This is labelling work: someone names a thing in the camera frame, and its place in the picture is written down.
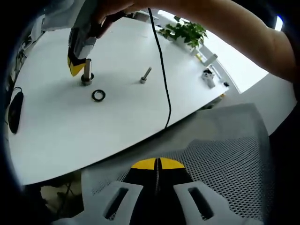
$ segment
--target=finger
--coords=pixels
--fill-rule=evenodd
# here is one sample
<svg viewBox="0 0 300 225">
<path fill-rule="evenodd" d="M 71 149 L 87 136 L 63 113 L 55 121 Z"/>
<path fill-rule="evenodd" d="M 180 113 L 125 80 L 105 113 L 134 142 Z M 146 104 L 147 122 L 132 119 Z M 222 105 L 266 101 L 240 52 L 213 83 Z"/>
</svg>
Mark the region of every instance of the finger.
<svg viewBox="0 0 300 225">
<path fill-rule="evenodd" d="M 131 14 L 131 13 L 140 11 L 141 9 L 142 9 L 142 7 L 140 5 L 133 4 L 133 5 L 129 6 L 128 8 L 124 9 L 124 13 Z"/>
<path fill-rule="evenodd" d="M 93 18 L 98 22 L 101 23 L 107 15 L 115 14 L 119 11 L 122 11 L 133 3 L 129 0 L 119 0 L 117 3 L 99 3 L 97 8 L 94 12 Z"/>
</svg>

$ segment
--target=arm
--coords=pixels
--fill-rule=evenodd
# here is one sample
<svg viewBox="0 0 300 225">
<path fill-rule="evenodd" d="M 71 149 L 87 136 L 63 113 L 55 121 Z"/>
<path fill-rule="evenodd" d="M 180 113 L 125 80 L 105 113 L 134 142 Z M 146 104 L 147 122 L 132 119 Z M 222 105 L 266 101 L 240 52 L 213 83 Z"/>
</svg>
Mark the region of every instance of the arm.
<svg viewBox="0 0 300 225">
<path fill-rule="evenodd" d="M 231 0 L 115 0 L 127 13 L 141 8 L 159 8 L 200 23 L 254 63 L 283 79 L 299 80 L 291 44 L 283 32 L 268 28 L 257 16 Z M 101 5 L 98 19 L 109 15 Z"/>
</svg>

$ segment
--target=small metal part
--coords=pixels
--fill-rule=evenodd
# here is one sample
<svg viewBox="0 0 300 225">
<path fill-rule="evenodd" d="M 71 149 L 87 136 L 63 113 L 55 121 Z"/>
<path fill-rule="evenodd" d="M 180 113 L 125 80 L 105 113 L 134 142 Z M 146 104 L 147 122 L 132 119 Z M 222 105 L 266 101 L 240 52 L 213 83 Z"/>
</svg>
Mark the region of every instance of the small metal part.
<svg viewBox="0 0 300 225">
<path fill-rule="evenodd" d="M 140 83 L 146 83 L 147 76 L 149 75 L 149 73 L 151 72 L 151 70 L 152 70 L 152 68 L 149 67 L 149 69 L 147 70 L 147 72 L 145 73 L 145 75 L 141 77 Z"/>
<path fill-rule="evenodd" d="M 81 82 L 84 86 L 88 86 L 92 83 L 92 80 L 94 78 L 94 75 L 91 72 L 92 69 L 92 60 L 86 59 L 83 75 L 81 76 Z"/>
<path fill-rule="evenodd" d="M 97 93 L 101 93 L 102 94 L 102 97 L 101 98 L 96 98 L 96 94 Z M 102 102 L 103 101 L 103 99 L 106 97 L 106 94 L 105 94 L 105 92 L 103 91 L 103 90 L 100 90 L 100 89 L 98 89 L 98 90 L 95 90 L 93 93 L 92 93 L 92 99 L 95 101 L 95 102 Z"/>
<path fill-rule="evenodd" d="M 212 56 L 210 56 L 205 62 L 203 62 L 202 64 L 205 67 L 208 67 L 211 63 L 213 63 L 216 59 L 218 58 L 218 56 L 216 54 L 213 54 Z"/>
</svg>

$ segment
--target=metal shaft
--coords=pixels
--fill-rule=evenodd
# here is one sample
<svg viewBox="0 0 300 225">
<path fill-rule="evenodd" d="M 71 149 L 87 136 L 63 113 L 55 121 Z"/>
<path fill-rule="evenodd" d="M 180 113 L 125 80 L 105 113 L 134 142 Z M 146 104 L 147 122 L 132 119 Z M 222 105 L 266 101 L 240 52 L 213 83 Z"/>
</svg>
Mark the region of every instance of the metal shaft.
<svg viewBox="0 0 300 225">
<path fill-rule="evenodd" d="M 151 72 L 151 70 L 152 70 L 152 68 L 149 67 L 149 69 L 147 70 L 147 72 L 145 73 L 145 75 L 142 77 L 142 79 L 145 80 L 147 78 L 147 76 L 149 75 L 149 73 Z"/>
<path fill-rule="evenodd" d="M 84 66 L 84 72 L 83 72 L 84 79 L 91 80 L 91 70 L 92 70 L 92 60 L 86 59 L 85 66 Z"/>
</svg>

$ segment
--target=green leaves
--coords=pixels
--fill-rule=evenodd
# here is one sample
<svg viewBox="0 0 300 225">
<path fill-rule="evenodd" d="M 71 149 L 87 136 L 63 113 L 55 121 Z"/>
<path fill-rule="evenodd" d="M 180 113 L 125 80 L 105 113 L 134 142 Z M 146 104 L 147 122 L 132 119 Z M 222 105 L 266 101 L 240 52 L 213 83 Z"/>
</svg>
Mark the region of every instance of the green leaves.
<svg viewBox="0 0 300 225">
<path fill-rule="evenodd" d="M 167 24 L 165 29 L 159 31 L 164 38 L 171 37 L 177 40 L 177 38 L 182 37 L 184 43 L 187 43 L 192 48 L 199 46 L 199 42 L 203 44 L 204 37 L 207 37 L 206 29 L 203 26 L 187 21 L 183 21 L 184 24 L 180 24 L 181 18 L 178 16 L 174 16 L 174 19 L 178 22 L 175 26 Z"/>
</svg>

